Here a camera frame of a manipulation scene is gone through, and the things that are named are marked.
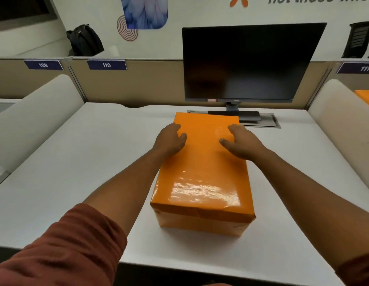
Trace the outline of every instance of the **orange box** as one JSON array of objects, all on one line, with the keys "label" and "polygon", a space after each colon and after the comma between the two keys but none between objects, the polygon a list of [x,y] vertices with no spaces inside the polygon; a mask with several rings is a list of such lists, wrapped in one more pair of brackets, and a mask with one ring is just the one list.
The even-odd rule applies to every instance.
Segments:
[{"label": "orange box", "polygon": [[160,168],[150,205],[161,227],[241,236],[256,218],[245,160],[219,143],[233,141],[237,116],[178,112],[184,148]]},{"label": "orange box", "polygon": [[369,90],[356,90],[354,93],[369,105]]}]

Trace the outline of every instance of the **left hand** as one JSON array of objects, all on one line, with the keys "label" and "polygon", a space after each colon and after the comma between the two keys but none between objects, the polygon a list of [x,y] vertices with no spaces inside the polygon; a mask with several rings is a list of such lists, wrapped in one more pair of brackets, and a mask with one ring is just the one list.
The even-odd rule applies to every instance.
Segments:
[{"label": "left hand", "polygon": [[178,136],[177,131],[180,124],[169,124],[158,134],[153,145],[153,149],[164,154],[165,158],[171,157],[180,152],[186,144],[187,134]]}]

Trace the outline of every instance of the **desk number sign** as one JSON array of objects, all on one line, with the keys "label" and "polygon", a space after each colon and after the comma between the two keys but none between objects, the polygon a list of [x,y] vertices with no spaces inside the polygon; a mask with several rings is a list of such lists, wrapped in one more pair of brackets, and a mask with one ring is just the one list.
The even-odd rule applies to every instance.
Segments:
[{"label": "desk number sign", "polygon": [[369,62],[357,63],[357,62],[344,62],[338,74],[369,74]]},{"label": "desk number sign", "polygon": [[59,60],[24,60],[29,69],[64,70]]},{"label": "desk number sign", "polygon": [[90,70],[126,70],[125,60],[90,59],[87,63]]}]

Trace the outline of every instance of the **monitor base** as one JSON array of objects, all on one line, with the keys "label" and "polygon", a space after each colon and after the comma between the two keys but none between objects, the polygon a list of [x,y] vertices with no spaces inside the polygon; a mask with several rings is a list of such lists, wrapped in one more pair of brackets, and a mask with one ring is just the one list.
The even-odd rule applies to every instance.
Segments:
[{"label": "monitor base", "polygon": [[239,104],[227,102],[226,110],[209,110],[208,114],[212,115],[229,115],[238,116],[239,121],[260,121],[261,117],[258,111],[240,111]]}]

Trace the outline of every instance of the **wall decal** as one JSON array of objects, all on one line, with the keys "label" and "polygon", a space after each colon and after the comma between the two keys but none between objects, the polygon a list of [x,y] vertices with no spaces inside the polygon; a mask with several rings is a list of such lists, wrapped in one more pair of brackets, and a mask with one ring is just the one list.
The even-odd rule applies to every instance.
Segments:
[{"label": "wall decal", "polygon": [[117,30],[126,41],[134,41],[138,37],[138,29],[128,29],[124,15],[117,20]]},{"label": "wall decal", "polygon": [[121,0],[128,29],[159,29],[168,19],[167,0]]},{"label": "wall decal", "polygon": [[[238,0],[231,0],[230,7],[235,6],[237,2],[238,2]],[[248,7],[248,0],[241,0],[241,4],[243,5],[244,8],[247,8]]]}]

